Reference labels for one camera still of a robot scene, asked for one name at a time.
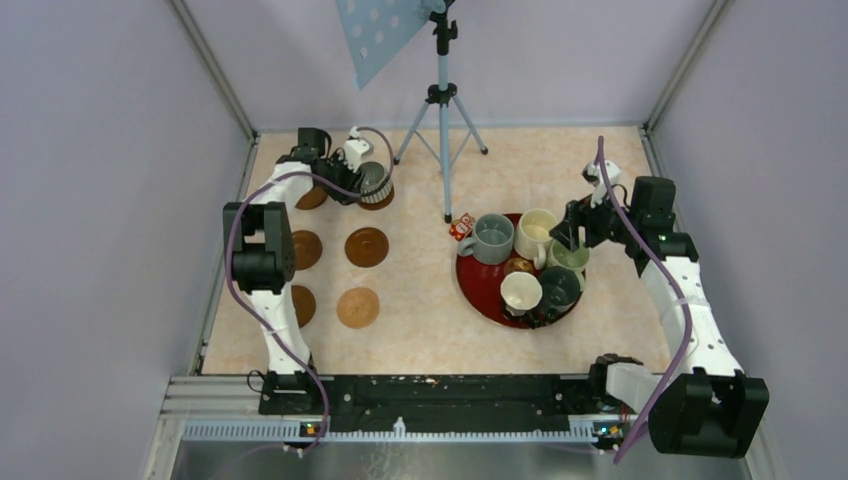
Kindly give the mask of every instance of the light green mug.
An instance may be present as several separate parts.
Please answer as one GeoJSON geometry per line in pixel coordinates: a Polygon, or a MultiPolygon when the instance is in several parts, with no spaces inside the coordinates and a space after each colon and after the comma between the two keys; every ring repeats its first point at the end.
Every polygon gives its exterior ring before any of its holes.
{"type": "Polygon", "coordinates": [[[580,281],[580,291],[586,288],[586,275],[583,273],[586,270],[586,265],[589,263],[589,249],[586,245],[581,244],[576,252],[572,252],[565,248],[565,245],[554,240],[548,248],[547,267],[565,267],[577,274],[577,280],[580,281]]]}

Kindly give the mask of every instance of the white mug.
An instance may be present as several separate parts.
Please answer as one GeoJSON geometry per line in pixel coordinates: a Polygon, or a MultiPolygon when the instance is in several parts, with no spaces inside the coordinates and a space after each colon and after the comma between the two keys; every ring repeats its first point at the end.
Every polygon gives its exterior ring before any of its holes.
{"type": "Polygon", "coordinates": [[[536,270],[541,270],[547,260],[547,251],[553,239],[550,230],[559,221],[553,213],[535,208],[524,212],[518,220],[515,232],[515,251],[527,260],[533,261],[536,270]]]}
{"type": "Polygon", "coordinates": [[[501,282],[501,299],[506,310],[520,317],[542,299],[542,285],[533,274],[512,272],[501,282]]]}

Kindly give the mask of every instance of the cup handle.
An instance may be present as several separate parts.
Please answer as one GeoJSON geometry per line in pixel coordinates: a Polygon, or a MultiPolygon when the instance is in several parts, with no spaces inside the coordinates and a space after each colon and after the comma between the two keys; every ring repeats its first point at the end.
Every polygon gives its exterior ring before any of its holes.
{"type": "Polygon", "coordinates": [[[464,240],[459,242],[459,246],[457,247],[456,254],[460,257],[467,257],[474,252],[474,244],[477,243],[477,239],[472,236],[466,237],[464,240]]]}
{"type": "Polygon", "coordinates": [[[544,245],[542,245],[541,243],[536,244],[536,250],[536,258],[533,259],[533,266],[536,267],[536,270],[541,270],[545,268],[547,252],[545,251],[544,245]]]}

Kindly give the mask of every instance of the tripod stand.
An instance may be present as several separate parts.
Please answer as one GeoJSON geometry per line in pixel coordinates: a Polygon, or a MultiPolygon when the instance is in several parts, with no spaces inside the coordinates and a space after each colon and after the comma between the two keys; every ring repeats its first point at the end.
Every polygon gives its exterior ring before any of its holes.
{"type": "Polygon", "coordinates": [[[400,146],[400,150],[398,150],[397,156],[394,158],[395,165],[399,164],[401,156],[403,156],[403,152],[406,151],[406,147],[409,145],[409,141],[412,139],[413,134],[417,135],[418,138],[421,139],[421,142],[424,143],[433,157],[436,158],[442,167],[442,181],[445,185],[445,223],[451,223],[452,221],[450,193],[451,167],[454,162],[456,162],[457,158],[459,158],[459,154],[462,153],[462,149],[465,148],[465,143],[468,142],[468,138],[471,135],[474,135],[477,145],[480,146],[480,152],[483,153],[483,155],[489,153],[489,149],[486,148],[486,145],[483,143],[483,139],[480,138],[480,134],[474,127],[474,122],[471,121],[468,111],[465,110],[465,107],[459,100],[459,95],[456,93],[456,84],[448,83],[448,52],[450,50],[450,41],[456,40],[458,32],[456,20],[451,22],[450,26],[448,26],[448,8],[451,4],[453,4],[453,2],[454,0],[445,0],[445,11],[443,13],[437,13],[435,11],[430,13],[430,21],[436,24],[436,28],[433,30],[433,35],[436,36],[436,51],[439,54],[439,84],[430,85],[430,87],[427,88],[427,98],[424,100],[424,104],[421,105],[421,109],[418,111],[415,121],[412,122],[412,126],[409,127],[409,132],[406,133],[406,138],[404,138],[403,143],[400,146]],[[462,144],[459,146],[459,150],[457,150],[453,159],[450,158],[450,139],[448,138],[448,105],[451,98],[453,98],[454,103],[456,103],[456,107],[459,109],[459,113],[462,114],[462,118],[468,126],[468,134],[465,136],[465,139],[462,141],[462,144]],[[430,144],[427,143],[427,141],[424,140],[424,137],[421,136],[421,133],[418,132],[418,125],[421,123],[421,119],[424,118],[424,114],[427,113],[427,109],[430,105],[435,104],[439,104],[439,155],[433,151],[430,144]]]}

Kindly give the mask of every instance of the light blue board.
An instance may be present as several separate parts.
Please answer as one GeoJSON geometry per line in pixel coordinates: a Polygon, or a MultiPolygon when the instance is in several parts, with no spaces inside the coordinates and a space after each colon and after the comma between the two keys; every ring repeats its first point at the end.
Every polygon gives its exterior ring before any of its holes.
{"type": "Polygon", "coordinates": [[[433,0],[336,0],[362,90],[418,33],[435,8],[433,0]]]}

